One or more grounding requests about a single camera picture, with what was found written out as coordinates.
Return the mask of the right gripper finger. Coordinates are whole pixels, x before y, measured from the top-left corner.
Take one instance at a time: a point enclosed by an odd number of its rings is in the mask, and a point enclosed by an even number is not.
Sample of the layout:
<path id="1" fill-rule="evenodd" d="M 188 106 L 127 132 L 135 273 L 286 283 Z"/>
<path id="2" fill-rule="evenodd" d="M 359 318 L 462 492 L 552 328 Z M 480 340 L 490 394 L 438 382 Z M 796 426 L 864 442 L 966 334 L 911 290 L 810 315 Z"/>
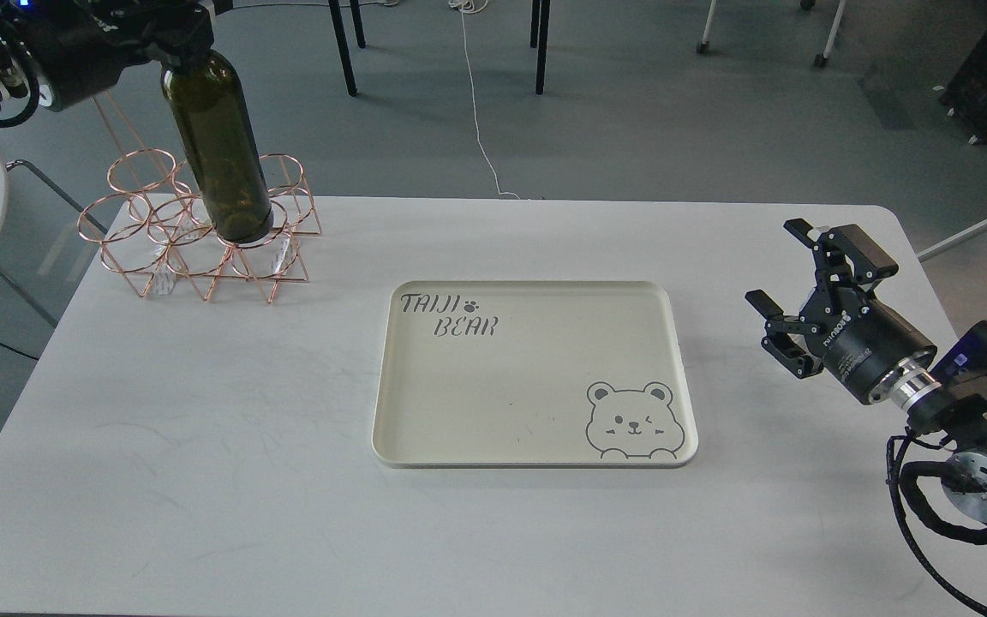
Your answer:
<path id="1" fill-rule="evenodd" d="M 881 281 L 896 276 L 900 266 L 858 225 L 822 228 L 816 238 L 806 219 L 789 219 L 785 231 L 811 250 L 814 259 L 815 292 L 834 294 L 855 288 L 872 292 Z"/>
<path id="2" fill-rule="evenodd" d="M 763 290 L 748 291 L 745 300 L 765 319 L 765 334 L 761 339 L 764 350 L 798 379 L 810 378 L 823 371 L 823 360 L 800 347 L 793 337 L 797 333 L 806 341 L 816 341 L 822 336 L 822 324 L 784 314 Z"/>

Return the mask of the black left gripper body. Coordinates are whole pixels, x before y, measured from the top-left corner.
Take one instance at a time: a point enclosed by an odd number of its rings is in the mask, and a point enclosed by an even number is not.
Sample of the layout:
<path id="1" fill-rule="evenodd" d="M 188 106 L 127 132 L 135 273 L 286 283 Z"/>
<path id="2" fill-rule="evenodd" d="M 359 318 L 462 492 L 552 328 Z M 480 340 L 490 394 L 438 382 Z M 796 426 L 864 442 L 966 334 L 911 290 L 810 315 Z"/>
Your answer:
<path id="1" fill-rule="evenodd" d="M 30 1 L 39 104 L 69 108 L 115 86 L 128 67 L 191 66 L 214 44 L 214 17 L 212 1 Z"/>

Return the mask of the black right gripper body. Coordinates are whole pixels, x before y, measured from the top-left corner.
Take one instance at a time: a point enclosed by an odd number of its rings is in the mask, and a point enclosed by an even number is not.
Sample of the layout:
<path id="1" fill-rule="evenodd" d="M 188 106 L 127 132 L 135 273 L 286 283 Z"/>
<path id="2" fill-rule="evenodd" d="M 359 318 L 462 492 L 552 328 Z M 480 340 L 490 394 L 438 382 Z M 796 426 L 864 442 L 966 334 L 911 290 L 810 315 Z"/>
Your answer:
<path id="1" fill-rule="evenodd" d="M 817 327 L 805 335 L 806 349 L 861 404 L 874 403 L 872 391 L 900 361 L 928 368 L 935 360 L 927 336 L 860 286 L 815 290 L 802 317 Z"/>

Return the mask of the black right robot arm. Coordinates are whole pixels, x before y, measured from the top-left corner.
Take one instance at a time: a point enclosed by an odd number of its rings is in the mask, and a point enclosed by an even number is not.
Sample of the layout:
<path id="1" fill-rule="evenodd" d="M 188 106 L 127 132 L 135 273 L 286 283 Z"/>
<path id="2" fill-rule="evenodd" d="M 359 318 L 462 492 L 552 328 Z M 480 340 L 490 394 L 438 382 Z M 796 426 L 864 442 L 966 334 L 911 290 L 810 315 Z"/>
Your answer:
<path id="1" fill-rule="evenodd" d="M 987 320 L 936 358 L 936 345 L 878 300 L 877 285 L 900 267 L 860 226 L 784 227 L 810 250 L 815 284 L 795 315 L 764 291 L 745 294 L 765 320 L 764 350 L 800 379 L 828 370 L 861 404 L 890 401 L 906 413 L 886 452 L 894 519 L 937 584 L 987 616 L 931 565 L 907 523 L 912 512 L 939 536 L 987 546 Z"/>

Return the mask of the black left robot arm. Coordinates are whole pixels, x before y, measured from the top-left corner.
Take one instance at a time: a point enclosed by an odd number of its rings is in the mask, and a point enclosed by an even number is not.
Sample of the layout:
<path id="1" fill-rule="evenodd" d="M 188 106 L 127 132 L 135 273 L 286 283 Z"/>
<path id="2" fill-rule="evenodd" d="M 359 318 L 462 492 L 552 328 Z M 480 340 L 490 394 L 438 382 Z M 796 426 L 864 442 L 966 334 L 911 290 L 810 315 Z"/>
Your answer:
<path id="1" fill-rule="evenodd" d="M 114 87 L 132 66 L 185 71 L 230 1 L 0 1 L 0 129 Z"/>

